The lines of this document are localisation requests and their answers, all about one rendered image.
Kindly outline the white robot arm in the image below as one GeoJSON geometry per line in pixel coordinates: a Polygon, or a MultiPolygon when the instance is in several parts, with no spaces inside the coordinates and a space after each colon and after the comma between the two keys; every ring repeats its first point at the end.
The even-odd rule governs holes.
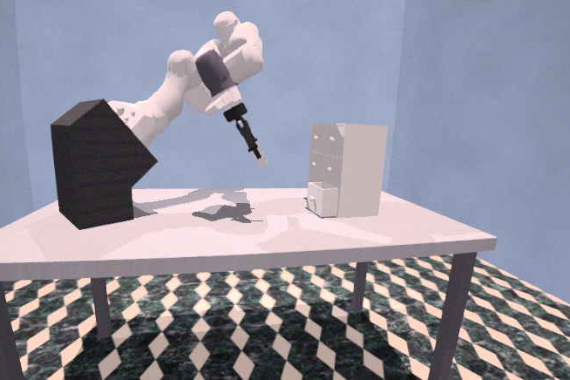
{"type": "Polygon", "coordinates": [[[182,113],[183,98],[197,113],[226,111],[242,99],[237,84],[262,71],[262,41],[254,24],[241,24],[227,11],[214,20],[214,28],[223,43],[213,39],[194,57],[184,50],[171,54],[165,81],[148,100],[108,103],[146,148],[182,113]]]}

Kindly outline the white chest of drawers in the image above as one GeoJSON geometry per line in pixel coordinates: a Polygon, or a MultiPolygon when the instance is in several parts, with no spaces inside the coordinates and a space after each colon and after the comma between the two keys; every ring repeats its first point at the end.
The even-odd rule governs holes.
{"type": "MultiPolygon", "coordinates": [[[[339,187],[339,199],[336,218],[378,216],[385,147],[388,126],[358,124],[311,124],[326,126],[324,152],[310,149],[311,152],[342,157],[340,186],[323,179],[314,178],[339,187]],[[344,125],[343,155],[326,153],[326,132],[328,126],[344,125]]],[[[323,169],[324,169],[323,158],[323,169]]]]}

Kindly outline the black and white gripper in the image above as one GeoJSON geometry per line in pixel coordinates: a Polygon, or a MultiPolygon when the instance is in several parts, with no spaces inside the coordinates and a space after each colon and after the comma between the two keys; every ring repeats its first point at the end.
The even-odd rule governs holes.
{"type": "Polygon", "coordinates": [[[258,143],[255,142],[256,139],[253,134],[251,133],[250,127],[248,125],[247,120],[244,120],[242,115],[247,113],[248,110],[245,105],[241,102],[240,104],[232,107],[231,109],[223,112],[227,122],[231,122],[233,120],[236,121],[236,127],[240,131],[243,138],[246,140],[248,144],[248,151],[254,155],[255,160],[257,161],[259,167],[262,169],[268,165],[267,161],[265,160],[265,156],[259,147],[258,143]],[[238,128],[239,127],[239,128],[238,128]],[[243,127],[243,128],[242,128],[243,127]]]}

